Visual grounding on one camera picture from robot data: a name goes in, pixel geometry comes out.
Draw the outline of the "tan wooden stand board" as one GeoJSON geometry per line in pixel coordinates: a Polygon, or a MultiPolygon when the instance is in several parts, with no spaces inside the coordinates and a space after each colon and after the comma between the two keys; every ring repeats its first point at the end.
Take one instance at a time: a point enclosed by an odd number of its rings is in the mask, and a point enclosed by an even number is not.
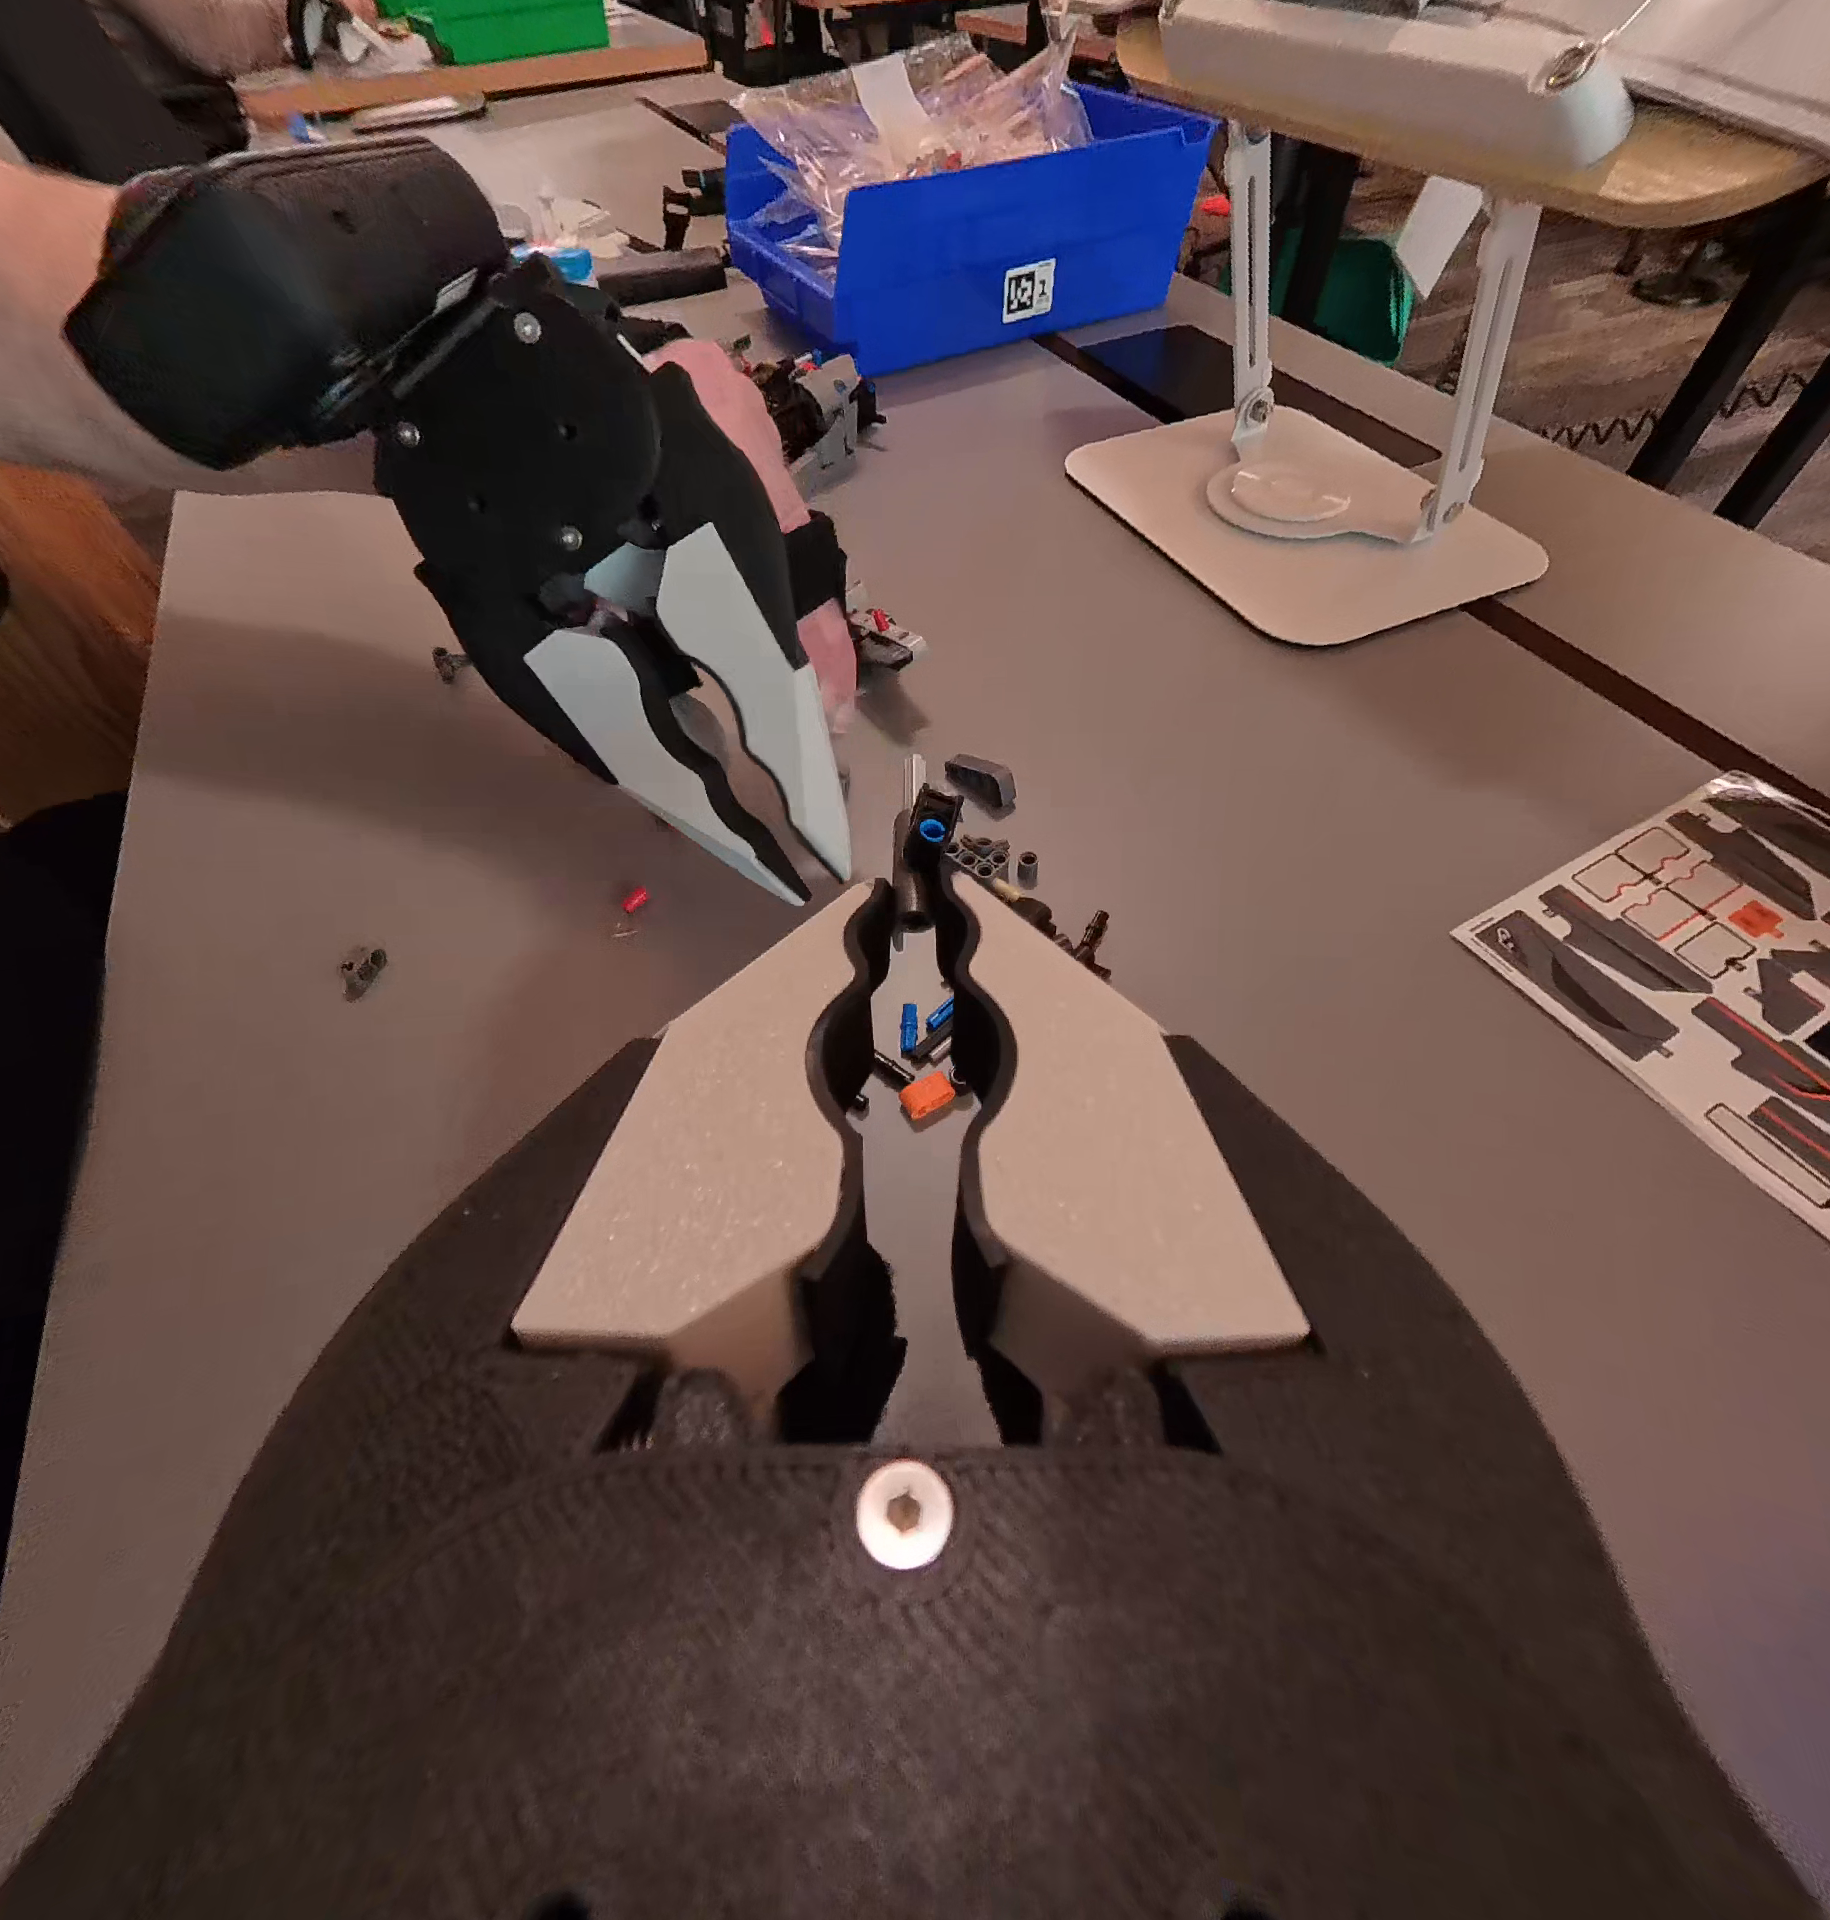
{"type": "Polygon", "coordinates": [[[1830,183],[1830,158],[1670,105],[1637,103],[1616,150],[1589,168],[1560,168],[1504,157],[1468,135],[1429,130],[1385,112],[1188,79],[1173,67],[1166,26],[1156,15],[1136,15],[1119,29],[1115,51],[1130,89],[1147,98],[1608,227],[1703,227],[1830,183]]]}

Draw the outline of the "green plastic crate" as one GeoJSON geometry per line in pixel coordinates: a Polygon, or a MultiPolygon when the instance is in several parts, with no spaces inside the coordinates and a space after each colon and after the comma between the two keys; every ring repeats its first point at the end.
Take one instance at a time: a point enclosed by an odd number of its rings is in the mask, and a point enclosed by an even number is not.
{"type": "Polygon", "coordinates": [[[1318,293],[1314,325],[1322,339],[1382,367],[1409,343],[1416,288],[1393,242],[1344,233],[1318,293]]]}

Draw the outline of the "clear plastic bags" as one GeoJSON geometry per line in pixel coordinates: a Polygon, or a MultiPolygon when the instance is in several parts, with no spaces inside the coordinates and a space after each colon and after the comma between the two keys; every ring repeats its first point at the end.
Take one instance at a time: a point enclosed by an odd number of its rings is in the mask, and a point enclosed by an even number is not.
{"type": "Polygon", "coordinates": [[[999,69],[965,35],[785,86],[750,89],[735,109],[830,201],[893,181],[1076,152],[1096,127],[1069,84],[1069,51],[1048,46],[999,69]]]}

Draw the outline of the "person's left hand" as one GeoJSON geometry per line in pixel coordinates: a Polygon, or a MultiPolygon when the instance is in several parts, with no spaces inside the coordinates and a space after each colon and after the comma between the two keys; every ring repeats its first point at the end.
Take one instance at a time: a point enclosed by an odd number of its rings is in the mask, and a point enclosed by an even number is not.
{"type": "Polygon", "coordinates": [[[797,639],[832,733],[844,733],[856,718],[859,668],[849,623],[849,556],[832,518],[802,497],[785,461],[780,428],[756,384],[720,345],[676,340],[652,351],[645,364],[652,370],[683,368],[711,420],[756,469],[786,545],[797,639]]]}

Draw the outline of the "green storage bins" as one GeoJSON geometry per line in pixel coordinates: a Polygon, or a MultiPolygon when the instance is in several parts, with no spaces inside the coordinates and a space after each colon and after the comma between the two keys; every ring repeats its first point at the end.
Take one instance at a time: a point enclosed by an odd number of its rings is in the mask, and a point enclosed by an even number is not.
{"type": "Polygon", "coordinates": [[[604,2],[380,2],[440,64],[553,58],[610,46],[604,2]]]}

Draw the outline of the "white paper tag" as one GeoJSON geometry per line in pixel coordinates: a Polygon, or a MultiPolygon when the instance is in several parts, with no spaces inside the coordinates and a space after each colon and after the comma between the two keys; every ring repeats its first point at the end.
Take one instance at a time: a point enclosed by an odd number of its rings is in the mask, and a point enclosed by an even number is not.
{"type": "Polygon", "coordinates": [[[1393,254],[1416,301],[1434,293],[1442,272],[1484,213],[1484,190],[1477,184],[1447,179],[1428,179],[1409,210],[1393,254]]]}

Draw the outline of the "lego car chassis model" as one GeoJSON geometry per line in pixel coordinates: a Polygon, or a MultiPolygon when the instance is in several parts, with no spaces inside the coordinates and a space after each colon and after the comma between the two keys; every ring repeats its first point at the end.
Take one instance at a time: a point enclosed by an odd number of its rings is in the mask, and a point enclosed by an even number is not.
{"type": "Polygon", "coordinates": [[[813,497],[849,468],[884,424],[875,381],[850,353],[800,353],[742,367],[754,381],[783,441],[795,487],[813,497]]]}

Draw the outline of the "grey axle connector lego assembly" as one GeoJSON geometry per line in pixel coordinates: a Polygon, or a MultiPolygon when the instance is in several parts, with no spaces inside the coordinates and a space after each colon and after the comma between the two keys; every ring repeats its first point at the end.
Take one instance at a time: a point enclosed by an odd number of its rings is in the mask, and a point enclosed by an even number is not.
{"type": "Polygon", "coordinates": [[[928,758],[908,752],[902,760],[899,813],[891,831],[890,889],[893,894],[891,936],[895,943],[932,925],[939,875],[960,827],[962,795],[934,783],[928,758]]]}

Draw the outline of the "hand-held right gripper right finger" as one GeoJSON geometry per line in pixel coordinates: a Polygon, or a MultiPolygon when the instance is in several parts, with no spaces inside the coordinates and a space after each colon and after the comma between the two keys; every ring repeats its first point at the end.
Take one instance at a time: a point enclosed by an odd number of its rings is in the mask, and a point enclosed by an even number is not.
{"type": "Polygon", "coordinates": [[[1312,1325],[1166,1029],[995,892],[946,875],[952,1070],[973,1094],[952,1240],[960,1340],[999,1436],[1176,1361],[1312,1325]]]}

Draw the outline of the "blue bin with square tag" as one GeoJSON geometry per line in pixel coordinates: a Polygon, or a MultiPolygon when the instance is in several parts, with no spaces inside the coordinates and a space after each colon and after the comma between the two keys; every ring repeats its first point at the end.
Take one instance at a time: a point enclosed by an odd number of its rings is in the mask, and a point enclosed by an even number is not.
{"type": "Polygon", "coordinates": [[[735,270],[815,347],[890,376],[1156,310],[1168,301],[1215,120],[1079,84],[1093,142],[960,174],[864,186],[832,283],[764,224],[780,157],[727,138],[735,270]]]}

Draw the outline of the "black white sticker sheet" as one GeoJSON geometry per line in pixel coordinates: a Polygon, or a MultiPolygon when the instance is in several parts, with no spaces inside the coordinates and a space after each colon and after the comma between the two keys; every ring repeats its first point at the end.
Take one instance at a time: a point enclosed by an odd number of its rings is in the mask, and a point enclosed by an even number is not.
{"type": "Polygon", "coordinates": [[[1830,1245],[1830,803],[1718,774],[1454,939],[1830,1245]]]}

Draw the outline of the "pile of small lego pieces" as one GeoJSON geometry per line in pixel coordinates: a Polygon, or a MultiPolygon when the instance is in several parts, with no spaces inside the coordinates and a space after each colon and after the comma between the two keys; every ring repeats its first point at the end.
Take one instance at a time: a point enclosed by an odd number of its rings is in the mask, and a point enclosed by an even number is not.
{"type": "MultiPolygon", "coordinates": [[[[999,855],[1006,855],[1008,850],[1008,843],[997,843],[991,838],[969,836],[962,841],[953,841],[947,850],[943,872],[952,872],[962,881],[975,881],[997,900],[1000,900],[1014,915],[1018,915],[1041,936],[1045,936],[1048,943],[1072,955],[1076,965],[1109,982],[1111,969],[1099,962],[1096,950],[1102,946],[1111,929],[1111,915],[1097,911],[1087,923],[1082,936],[1079,941],[1072,939],[1054,923],[1051,906],[1033,892],[1035,854],[1022,854],[1018,869],[1021,877],[1011,879],[1006,875],[1006,869],[999,862],[999,855]]],[[[893,908],[887,921],[887,936],[891,948],[902,948],[902,943],[895,943],[891,936],[891,921],[893,908]]],[[[899,1096],[901,1088],[911,1081],[936,1070],[950,1071],[958,1091],[958,1100],[982,1094],[982,1082],[973,1079],[965,1060],[982,1041],[995,1044],[999,1035],[999,1014],[995,1009],[995,1004],[988,996],[982,996],[969,1000],[970,1012],[967,1015],[958,1015],[958,999],[960,994],[952,991],[952,994],[928,1018],[919,1018],[919,1009],[916,1007],[916,1004],[908,1004],[902,1009],[899,1029],[901,1054],[891,1058],[887,1052],[877,1052],[873,1060],[875,1073],[899,1096]]]]}

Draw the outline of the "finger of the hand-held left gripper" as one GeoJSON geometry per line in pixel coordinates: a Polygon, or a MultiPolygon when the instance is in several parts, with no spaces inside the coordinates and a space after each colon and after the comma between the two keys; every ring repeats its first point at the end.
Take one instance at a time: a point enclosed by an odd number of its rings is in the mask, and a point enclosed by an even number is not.
{"type": "Polygon", "coordinates": [[[584,584],[625,610],[654,614],[683,658],[720,683],[739,741],[775,780],[797,838],[832,877],[850,881],[849,803],[817,674],[785,658],[720,534],[693,532],[665,548],[621,545],[584,584]]]}
{"type": "Polygon", "coordinates": [[[525,665],[637,803],[772,898],[805,906],[810,887],[737,800],[720,758],[688,735],[670,698],[644,678],[645,661],[630,637],[556,630],[525,665]]]}

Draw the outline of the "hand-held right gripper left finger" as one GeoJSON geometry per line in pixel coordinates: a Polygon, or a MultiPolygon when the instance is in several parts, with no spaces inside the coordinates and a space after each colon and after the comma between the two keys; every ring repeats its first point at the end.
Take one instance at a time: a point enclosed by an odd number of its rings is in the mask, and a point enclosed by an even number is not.
{"type": "Polygon", "coordinates": [[[785,1441],[873,1441],[902,1338],[853,1111],[893,906],[856,884],[663,1029],[515,1312],[523,1349],[720,1374],[785,1441]]]}

